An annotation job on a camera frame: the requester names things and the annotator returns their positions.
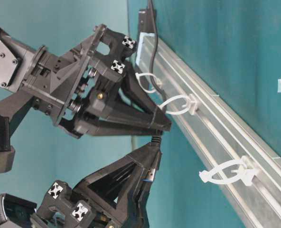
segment metal rail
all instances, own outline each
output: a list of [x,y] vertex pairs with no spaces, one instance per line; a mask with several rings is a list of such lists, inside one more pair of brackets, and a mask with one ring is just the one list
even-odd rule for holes
[[[154,38],[144,37],[138,65],[149,71]],[[200,105],[195,115],[174,116],[182,132],[208,170],[247,155],[260,172],[253,185],[242,181],[220,186],[248,228],[281,228],[281,157],[273,151],[196,73],[161,39],[154,64],[167,97],[193,94]],[[169,109],[181,110],[179,102]],[[229,170],[219,178],[231,177]]]

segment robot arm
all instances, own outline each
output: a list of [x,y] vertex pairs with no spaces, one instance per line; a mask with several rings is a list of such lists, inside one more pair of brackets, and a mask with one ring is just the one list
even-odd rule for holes
[[82,179],[73,189],[55,181],[31,216],[48,228],[56,212],[63,228],[148,228],[146,204],[161,159],[160,142],[150,142]]
[[[96,50],[100,42],[109,46],[108,55]],[[30,107],[75,138],[169,131],[171,121],[139,86],[126,60],[135,51],[134,40],[105,25],[60,57],[45,46],[34,50],[0,28],[0,87],[13,93],[0,101],[0,172],[11,169],[10,136]],[[95,85],[85,95],[90,79]],[[138,108],[125,103],[120,91]],[[65,119],[69,110],[74,117]]]

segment black wire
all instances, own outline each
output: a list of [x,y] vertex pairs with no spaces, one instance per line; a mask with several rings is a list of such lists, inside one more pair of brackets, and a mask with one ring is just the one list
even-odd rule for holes
[[[156,53],[158,50],[158,46],[159,46],[159,35],[158,35],[157,28],[156,28],[156,21],[155,21],[155,16],[154,16],[154,8],[153,8],[152,0],[148,0],[148,8],[151,10],[151,20],[153,22],[153,29],[154,29],[154,34],[155,34],[154,49],[152,52],[152,56],[151,56],[151,60],[150,60],[150,68],[149,68],[150,73],[153,74],[154,59],[155,59],[155,56],[156,56]],[[165,102],[167,99],[165,91],[157,85],[153,76],[151,76],[150,79],[151,79],[151,83],[152,83],[153,87],[156,89],[156,91],[158,93],[160,93],[160,95],[162,96],[163,102]]]

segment white plastic clip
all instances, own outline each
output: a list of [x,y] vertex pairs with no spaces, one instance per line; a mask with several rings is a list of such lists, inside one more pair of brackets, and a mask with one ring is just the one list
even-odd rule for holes
[[135,76],[136,76],[136,78],[137,78],[137,80],[138,80],[138,82],[139,82],[141,88],[142,88],[146,93],[148,93],[148,94],[155,93],[155,92],[156,92],[156,89],[155,89],[155,88],[152,89],[152,90],[147,90],[147,89],[145,89],[145,88],[141,85],[141,80],[140,80],[140,79],[141,79],[142,76],[152,76],[152,77],[154,77],[154,80],[156,81],[156,84],[157,84],[159,87],[161,87],[161,85],[162,85],[161,80],[160,80],[158,77],[156,77],[154,74],[152,74],[152,73],[142,73],[142,74],[135,73]]
[[[238,180],[242,180],[246,186],[251,186],[252,180],[253,180],[254,176],[256,176],[258,174],[259,170],[254,169],[254,168],[248,169],[247,164],[249,164],[249,163],[250,163],[249,158],[247,156],[242,156],[241,159],[239,159],[239,160],[226,161],[226,162],[214,167],[210,171],[204,170],[202,172],[199,172],[199,176],[204,183],[209,181],[214,184],[232,184]],[[231,178],[227,178],[227,179],[222,179],[222,180],[217,180],[217,179],[212,178],[215,174],[217,174],[221,170],[228,168],[232,165],[240,165],[238,170],[231,171],[231,172],[236,173],[235,176],[233,176]]]
[[190,110],[191,115],[194,115],[197,110],[197,107],[198,107],[198,101],[193,94],[190,94],[189,96],[187,96],[187,95],[174,96],[174,97],[168,99],[167,101],[165,101],[164,103],[162,103],[161,105],[159,105],[159,108],[162,109],[165,105],[169,104],[170,102],[181,99],[181,98],[184,98],[186,100],[186,104],[184,104],[182,106],[185,109],[178,111],[178,112],[166,111],[166,113],[170,114],[170,115],[182,115]]

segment white marker sticker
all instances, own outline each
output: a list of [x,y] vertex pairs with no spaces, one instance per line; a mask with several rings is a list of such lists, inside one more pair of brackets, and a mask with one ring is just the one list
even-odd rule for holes
[[278,79],[278,93],[281,93],[281,79]]

